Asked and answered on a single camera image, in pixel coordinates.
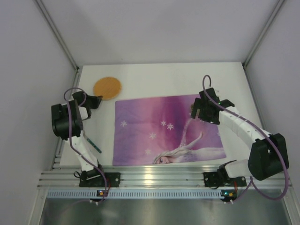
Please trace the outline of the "orange round woven plate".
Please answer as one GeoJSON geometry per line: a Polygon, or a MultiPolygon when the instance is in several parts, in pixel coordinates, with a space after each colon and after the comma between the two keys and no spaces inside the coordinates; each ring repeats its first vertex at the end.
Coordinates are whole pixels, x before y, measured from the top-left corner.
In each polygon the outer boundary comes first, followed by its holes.
{"type": "Polygon", "coordinates": [[[103,100],[111,100],[117,97],[122,89],[121,82],[115,77],[99,79],[93,87],[95,96],[102,96],[103,100]]]}

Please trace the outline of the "green handled spoon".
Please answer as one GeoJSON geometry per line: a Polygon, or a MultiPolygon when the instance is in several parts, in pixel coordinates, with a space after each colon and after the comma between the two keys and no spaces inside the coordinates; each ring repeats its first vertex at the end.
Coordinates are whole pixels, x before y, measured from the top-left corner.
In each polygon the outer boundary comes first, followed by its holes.
{"type": "Polygon", "coordinates": [[[90,138],[86,137],[86,140],[98,153],[102,153],[101,149],[90,138]]]}

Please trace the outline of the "purple Frozen placemat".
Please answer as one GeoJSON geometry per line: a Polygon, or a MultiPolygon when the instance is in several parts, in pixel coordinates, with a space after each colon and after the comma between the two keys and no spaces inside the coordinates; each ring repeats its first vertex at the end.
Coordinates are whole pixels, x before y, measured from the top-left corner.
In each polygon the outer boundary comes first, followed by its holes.
{"type": "Polygon", "coordinates": [[[226,158],[217,125],[191,118],[197,95],[115,103],[113,165],[191,163],[226,158]]]}

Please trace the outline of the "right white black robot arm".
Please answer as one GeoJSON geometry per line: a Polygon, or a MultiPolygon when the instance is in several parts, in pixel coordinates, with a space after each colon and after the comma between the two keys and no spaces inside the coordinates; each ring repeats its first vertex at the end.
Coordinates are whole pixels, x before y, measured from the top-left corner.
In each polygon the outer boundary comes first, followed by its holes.
{"type": "Polygon", "coordinates": [[[242,116],[234,103],[220,100],[213,88],[203,90],[195,99],[191,118],[215,125],[224,125],[233,131],[248,147],[244,159],[220,166],[230,178],[252,176],[265,180],[280,172],[287,172],[289,159],[285,138],[267,132],[242,116]]]}

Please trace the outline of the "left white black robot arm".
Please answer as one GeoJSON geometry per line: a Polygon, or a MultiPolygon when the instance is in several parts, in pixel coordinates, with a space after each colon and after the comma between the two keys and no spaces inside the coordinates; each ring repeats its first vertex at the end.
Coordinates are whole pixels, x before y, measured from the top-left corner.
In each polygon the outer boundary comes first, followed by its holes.
{"type": "Polygon", "coordinates": [[[91,118],[91,110],[99,108],[102,98],[90,96],[82,90],[73,93],[65,104],[51,106],[52,130],[57,137],[66,141],[76,154],[81,165],[82,180],[104,175],[97,157],[88,146],[83,127],[83,122],[91,118]]]}

